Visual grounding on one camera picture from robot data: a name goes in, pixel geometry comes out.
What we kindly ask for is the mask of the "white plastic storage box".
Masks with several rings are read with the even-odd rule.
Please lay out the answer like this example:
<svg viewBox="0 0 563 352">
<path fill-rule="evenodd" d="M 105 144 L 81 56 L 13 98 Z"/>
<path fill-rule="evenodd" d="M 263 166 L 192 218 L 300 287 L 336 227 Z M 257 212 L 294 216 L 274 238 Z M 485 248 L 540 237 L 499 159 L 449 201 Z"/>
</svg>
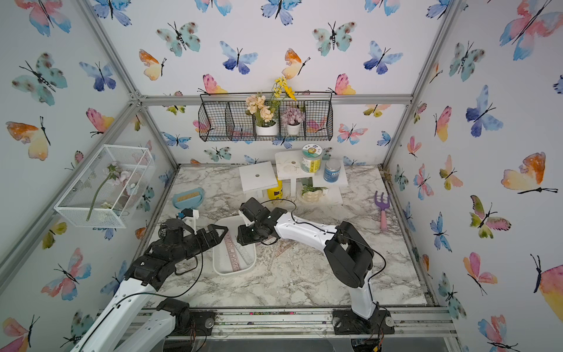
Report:
<svg viewBox="0 0 563 352">
<path fill-rule="evenodd" d="M 232 216 L 218 220 L 215 225 L 228 229 L 220 245 L 213 248 L 213 269 L 220 276 L 243 274 L 251 271 L 257 262 L 254 243 L 240 245 L 237 242 L 238 227 L 244 225 L 241 216 Z"/>
</svg>

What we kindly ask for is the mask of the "pink straight ruler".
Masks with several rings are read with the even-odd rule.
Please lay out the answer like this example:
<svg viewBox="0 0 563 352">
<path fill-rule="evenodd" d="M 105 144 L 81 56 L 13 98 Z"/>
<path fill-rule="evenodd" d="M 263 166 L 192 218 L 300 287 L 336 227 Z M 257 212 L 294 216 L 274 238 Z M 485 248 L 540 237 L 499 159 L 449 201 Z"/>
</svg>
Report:
<svg viewBox="0 0 563 352">
<path fill-rule="evenodd" d="M 232 240 L 230 234 L 226 235 L 224 242 L 225 242 L 225 245 L 226 245 L 226 248 L 227 248 L 227 255 L 228 255 L 228 258 L 230 260 L 230 264 L 231 264 L 233 272 L 240 271 L 240 263 L 239 263 L 239 260 L 238 260 L 237 250 L 235 248 L 235 245 L 233 243 L 233 240 Z"/>
</svg>

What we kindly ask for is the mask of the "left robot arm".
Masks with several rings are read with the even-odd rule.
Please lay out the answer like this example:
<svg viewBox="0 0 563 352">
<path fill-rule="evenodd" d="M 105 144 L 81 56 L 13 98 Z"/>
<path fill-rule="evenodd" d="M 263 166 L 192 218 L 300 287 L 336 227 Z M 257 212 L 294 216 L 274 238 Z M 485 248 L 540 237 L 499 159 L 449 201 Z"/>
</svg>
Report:
<svg viewBox="0 0 563 352">
<path fill-rule="evenodd" d="M 160 295 L 160 288 L 174 274 L 176 265 L 192 258 L 201 260 L 229 232 L 228 227 L 216 224 L 195 230 L 189 224 L 192 218 L 192 212 L 186 209 L 180 217 L 161 224 L 159 239 L 130 265 L 117 293 L 75 345 L 75 351 L 151 351 L 173 332 L 200 331 L 189 304 L 178 296 L 163 295 L 149 320 L 127 340 L 123 339 L 148 300 Z"/>
</svg>

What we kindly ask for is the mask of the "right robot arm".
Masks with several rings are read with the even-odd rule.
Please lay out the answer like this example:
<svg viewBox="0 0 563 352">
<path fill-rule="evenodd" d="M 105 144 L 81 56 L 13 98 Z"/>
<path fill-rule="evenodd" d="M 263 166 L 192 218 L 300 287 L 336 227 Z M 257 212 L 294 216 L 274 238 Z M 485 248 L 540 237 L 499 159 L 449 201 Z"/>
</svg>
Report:
<svg viewBox="0 0 563 352">
<path fill-rule="evenodd" d="M 377 252 L 350 222 L 318 224 L 284 208 L 270 210 L 255 198 L 243 203 L 239 214 L 245 222 L 238 228 L 237 242 L 241 246 L 264 244 L 273 237 L 292 240 L 324 254 L 334 276 L 347 286 L 351 300 L 350 309 L 333 313 L 339 321 L 334 327 L 336 334 L 393 333 L 393 328 L 384 327 L 390 313 L 376 302 L 371 288 L 371 279 L 383 271 L 373 268 Z"/>
</svg>

